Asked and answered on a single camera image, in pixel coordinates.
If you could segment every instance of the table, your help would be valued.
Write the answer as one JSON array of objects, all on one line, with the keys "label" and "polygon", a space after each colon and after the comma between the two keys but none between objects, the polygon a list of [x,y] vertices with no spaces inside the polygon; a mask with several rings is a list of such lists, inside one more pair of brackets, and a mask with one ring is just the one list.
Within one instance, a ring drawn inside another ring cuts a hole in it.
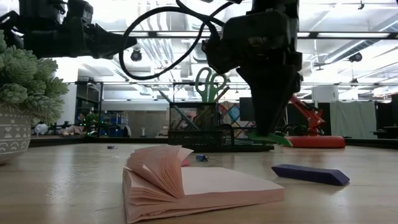
[{"label": "table", "polygon": [[[122,224],[122,168],[132,150],[149,145],[80,144],[29,149],[12,164],[0,167],[1,224]],[[146,224],[186,223],[397,223],[398,151],[286,149],[260,153],[207,154],[208,162],[269,179],[285,187],[285,201],[166,218]],[[340,169],[346,187],[277,177],[276,164]]]}]

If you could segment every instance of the potted plant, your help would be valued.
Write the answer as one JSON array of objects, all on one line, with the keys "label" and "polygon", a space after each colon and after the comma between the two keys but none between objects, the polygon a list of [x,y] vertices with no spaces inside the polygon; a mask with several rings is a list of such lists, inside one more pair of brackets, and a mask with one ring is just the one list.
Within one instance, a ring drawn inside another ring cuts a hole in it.
[{"label": "potted plant", "polygon": [[60,98],[68,92],[52,59],[38,59],[32,51],[7,47],[0,30],[0,164],[26,152],[31,124],[56,122]]}]

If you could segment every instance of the person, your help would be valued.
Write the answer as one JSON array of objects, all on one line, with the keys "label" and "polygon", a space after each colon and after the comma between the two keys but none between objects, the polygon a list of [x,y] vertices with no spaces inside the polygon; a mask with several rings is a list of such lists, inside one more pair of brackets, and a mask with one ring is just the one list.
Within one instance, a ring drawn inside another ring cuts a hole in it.
[{"label": "person", "polygon": [[86,134],[86,131],[84,130],[85,127],[81,126],[80,124],[83,124],[89,113],[90,112],[87,110],[82,110],[79,114],[78,121],[76,121],[75,124],[70,126],[69,128],[61,129],[60,134],[64,136]]}]

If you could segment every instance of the succulent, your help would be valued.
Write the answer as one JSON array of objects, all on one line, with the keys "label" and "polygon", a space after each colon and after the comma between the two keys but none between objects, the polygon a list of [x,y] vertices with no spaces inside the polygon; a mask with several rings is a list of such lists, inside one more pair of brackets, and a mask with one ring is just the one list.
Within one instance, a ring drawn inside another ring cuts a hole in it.
[{"label": "succulent", "polygon": [[0,89],[0,99],[7,103],[22,103],[27,98],[27,89],[16,83],[4,84]]},{"label": "succulent", "polygon": [[62,79],[53,78],[58,65],[52,59],[40,59],[31,50],[7,47],[0,30],[0,103],[9,103],[30,114],[32,121],[47,124],[61,116],[68,92]]},{"label": "succulent", "polygon": [[46,82],[45,95],[51,98],[68,93],[68,87],[62,83],[63,79],[55,77],[50,78]]}]

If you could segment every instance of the black cable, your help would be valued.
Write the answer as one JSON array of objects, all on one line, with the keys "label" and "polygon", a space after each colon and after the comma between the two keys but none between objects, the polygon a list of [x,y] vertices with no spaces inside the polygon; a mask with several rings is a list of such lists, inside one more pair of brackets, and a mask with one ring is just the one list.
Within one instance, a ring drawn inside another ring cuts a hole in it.
[{"label": "black cable", "polygon": [[[205,26],[209,27],[209,30],[211,32],[212,35],[215,35],[216,37],[218,36],[217,30],[215,28],[215,26],[211,23],[214,22],[215,24],[219,25],[219,26],[223,26],[224,23],[221,22],[218,19],[215,19],[214,16],[217,15],[219,12],[221,12],[222,10],[226,9],[228,6],[232,5],[233,3],[231,2],[227,2],[225,4],[223,4],[221,7],[219,7],[216,11],[214,11],[212,14],[210,14],[210,16],[205,16],[203,14],[199,14],[197,12],[192,13],[193,11],[191,9],[189,9],[188,7],[184,6],[182,3],[180,4],[183,8],[179,8],[179,7],[160,7],[160,8],[156,8],[153,9],[151,11],[148,11],[146,13],[144,13],[143,15],[141,15],[140,17],[138,17],[125,31],[124,35],[123,35],[123,47],[121,49],[121,51],[119,52],[119,62],[120,62],[120,66],[122,68],[122,70],[124,71],[124,73],[126,73],[127,76],[129,76],[130,78],[133,78],[135,80],[150,80],[153,78],[157,78],[161,75],[163,75],[164,73],[168,72],[169,70],[173,69],[176,65],[178,65],[179,63],[181,63],[186,57],[188,57],[188,55],[190,55],[190,53],[193,51],[193,49],[196,47],[196,45],[199,43],[199,40],[201,38],[201,35],[203,33],[203,30],[205,28]],[[149,75],[146,77],[140,77],[140,76],[135,76],[131,73],[129,73],[129,71],[126,68],[126,64],[124,63],[124,48],[126,47],[127,44],[127,38],[129,37],[129,34],[132,32],[132,30],[138,26],[143,20],[149,18],[150,16],[153,16],[157,13],[161,13],[161,12],[181,12],[181,13],[185,13],[191,16],[194,16],[198,19],[200,19],[203,24],[200,27],[200,30],[198,32],[198,35],[195,39],[195,41],[193,42],[192,46],[178,59],[176,60],[173,64],[171,64],[169,67],[165,68],[163,71],[161,71],[160,73],[157,73],[155,75]]]}]

